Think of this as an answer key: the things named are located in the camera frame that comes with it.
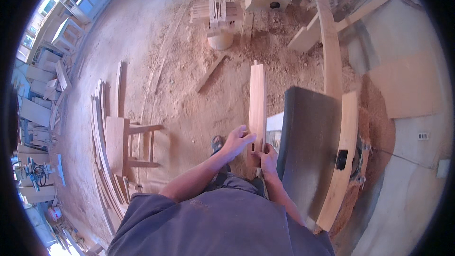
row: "wooden chair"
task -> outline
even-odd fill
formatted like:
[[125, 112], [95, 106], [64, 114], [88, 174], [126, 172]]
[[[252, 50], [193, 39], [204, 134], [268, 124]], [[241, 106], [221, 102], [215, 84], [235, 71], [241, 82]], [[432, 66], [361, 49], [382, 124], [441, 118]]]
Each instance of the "wooden chair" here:
[[[77, 34], [74, 34], [68, 26], [73, 27]], [[63, 53], [67, 55], [71, 55], [76, 51], [76, 42], [77, 39], [82, 37], [86, 32], [79, 27], [73, 20], [67, 18], [65, 21], [60, 24], [60, 27], [58, 28], [57, 32], [55, 33], [55, 36], [52, 40], [52, 44], [60, 49]], [[68, 38], [72, 38], [73, 43], [70, 43], [68, 41]]]
[[[156, 130], [163, 129], [160, 124], [138, 125], [130, 123], [129, 119], [120, 117], [106, 117], [106, 153], [107, 160], [113, 174], [126, 176], [128, 167], [157, 167], [158, 163], [153, 162], [153, 140]], [[147, 160], [141, 160], [130, 156], [128, 146], [129, 137], [133, 134], [149, 134], [149, 150]]]

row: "man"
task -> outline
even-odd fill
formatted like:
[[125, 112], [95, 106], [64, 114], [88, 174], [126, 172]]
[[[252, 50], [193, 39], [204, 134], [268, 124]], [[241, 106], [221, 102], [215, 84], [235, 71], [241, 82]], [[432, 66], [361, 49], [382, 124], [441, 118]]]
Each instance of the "man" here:
[[256, 139], [242, 125], [214, 154], [159, 194], [134, 194], [108, 255], [334, 255], [326, 232], [313, 235], [278, 177], [270, 144], [261, 160], [267, 200], [228, 163]]

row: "foot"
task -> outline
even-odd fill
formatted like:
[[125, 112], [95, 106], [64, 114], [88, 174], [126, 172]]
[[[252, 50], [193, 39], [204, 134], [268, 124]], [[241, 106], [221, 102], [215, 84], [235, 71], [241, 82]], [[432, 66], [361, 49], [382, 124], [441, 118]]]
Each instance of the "foot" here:
[[217, 135], [212, 139], [211, 142], [213, 154], [217, 153], [223, 147], [223, 140], [221, 136]]

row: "man's right hand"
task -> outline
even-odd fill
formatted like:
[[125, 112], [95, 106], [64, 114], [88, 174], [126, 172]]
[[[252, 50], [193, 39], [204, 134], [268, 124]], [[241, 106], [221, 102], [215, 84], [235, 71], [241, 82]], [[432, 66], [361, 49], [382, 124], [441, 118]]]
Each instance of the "man's right hand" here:
[[264, 178], [278, 177], [277, 160], [278, 153], [271, 144], [265, 144], [264, 152], [253, 151], [251, 153], [254, 158], [261, 160], [261, 169], [264, 173]]

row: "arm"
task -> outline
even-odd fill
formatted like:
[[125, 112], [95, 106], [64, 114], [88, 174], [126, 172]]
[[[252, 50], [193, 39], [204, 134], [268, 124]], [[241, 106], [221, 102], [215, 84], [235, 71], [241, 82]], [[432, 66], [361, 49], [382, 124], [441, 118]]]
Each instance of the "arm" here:
[[256, 139], [256, 134], [247, 134], [246, 129], [247, 126], [242, 125], [233, 130], [220, 151], [201, 164], [177, 176], [164, 186], [159, 194], [178, 203], [201, 194], [220, 169], [234, 160], [247, 144]]
[[261, 159], [261, 169], [264, 174], [268, 198], [272, 202], [283, 205], [286, 212], [300, 225], [306, 226], [305, 221], [297, 210], [295, 203], [289, 198], [277, 173], [278, 154], [270, 144], [265, 144], [265, 153], [253, 151], [255, 158]]

